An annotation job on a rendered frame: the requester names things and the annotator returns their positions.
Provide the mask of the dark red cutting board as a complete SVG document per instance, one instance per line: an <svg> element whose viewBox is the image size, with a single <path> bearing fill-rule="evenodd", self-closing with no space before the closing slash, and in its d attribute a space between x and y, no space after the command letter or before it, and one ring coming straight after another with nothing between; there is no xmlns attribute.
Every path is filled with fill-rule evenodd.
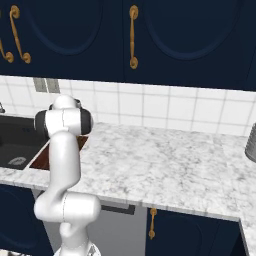
<svg viewBox="0 0 256 256"><path fill-rule="evenodd" d="M88 137L87 136L78 136L77 143L79 149L82 149L84 144L86 143ZM49 146L46 146L43 151L39 154L39 156L33 161L30 165L31 168L41 169L41 170L50 170L49 166Z"/></svg>

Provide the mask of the black sink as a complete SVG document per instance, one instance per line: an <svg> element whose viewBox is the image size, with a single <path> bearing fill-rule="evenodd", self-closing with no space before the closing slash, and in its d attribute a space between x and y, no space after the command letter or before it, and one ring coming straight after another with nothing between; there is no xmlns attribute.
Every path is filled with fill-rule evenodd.
<svg viewBox="0 0 256 256"><path fill-rule="evenodd" d="M0 167L23 170L46 142L33 118L0 115Z"/></svg>

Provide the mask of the grey ribbed pot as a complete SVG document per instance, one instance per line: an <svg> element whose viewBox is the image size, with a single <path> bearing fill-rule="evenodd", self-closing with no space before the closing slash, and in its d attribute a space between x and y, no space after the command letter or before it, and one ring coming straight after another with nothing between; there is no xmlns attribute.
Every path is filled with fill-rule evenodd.
<svg viewBox="0 0 256 256"><path fill-rule="evenodd" d="M245 147L245 155L256 163L256 123L253 124Z"/></svg>

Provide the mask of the navy base cupboard door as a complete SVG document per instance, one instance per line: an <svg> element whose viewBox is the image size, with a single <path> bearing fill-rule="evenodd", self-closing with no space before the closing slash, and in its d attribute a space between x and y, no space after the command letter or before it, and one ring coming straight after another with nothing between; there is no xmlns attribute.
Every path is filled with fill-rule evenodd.
<svg viewBox="0 0 256 256"><path fill-rule="evenodd" d="M237 222L157 209L152 240L150 223L145 256L247 256Z"/></svg>
<svg viewBox="0 0 256 256"><path fill-rule="evenodd" d="M0 249L30 256L53 256L43 222L34 214L30 189L0 184Z"/></svg>

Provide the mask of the grey wall socket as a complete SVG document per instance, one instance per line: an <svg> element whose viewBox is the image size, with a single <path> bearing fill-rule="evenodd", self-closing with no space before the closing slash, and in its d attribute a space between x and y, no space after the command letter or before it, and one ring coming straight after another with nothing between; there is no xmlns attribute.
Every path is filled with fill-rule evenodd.
<svg viewBox="0 0 256 256"><path fill-rule="evenodd" d="M47 82L49 93L57 93L57 94L60 93L59 83L57 79L47 78L46 82Z"/></svg>
<svg viewBox="0 0 256 256"><path fill-rule="evenodd" d="M35 90L37 92L46 92L47 91L46 83L43 78L34 77L33 82L34 82Z"/></svg>

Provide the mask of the navy wall cupboard door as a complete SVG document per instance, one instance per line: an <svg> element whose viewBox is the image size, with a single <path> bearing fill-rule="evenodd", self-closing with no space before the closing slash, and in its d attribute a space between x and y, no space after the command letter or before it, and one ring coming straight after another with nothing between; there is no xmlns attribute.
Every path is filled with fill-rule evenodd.
<svg viewBox="0 0 256 256"><path fill-rule="evenodd" d="M256 91L256 0L123 0L123 38L127 83Z"/></svg>
<svg viewBox="0 0 256 256"><path fill-rule="evenodd" d="M4 59L0 75L122 82L122 0L1 0ZM26 64L11 29L12 5L20 9L15 25Z"/></svg>
<svg viewBox="0 0 256 256"><path fill-rule="evenodd" d="M0 0L0 70L2 69L2 64L4 62L4 58L2 56L2 42L1 42L1 39L2 39L2 3L1 3L1 0Z"/></svg>

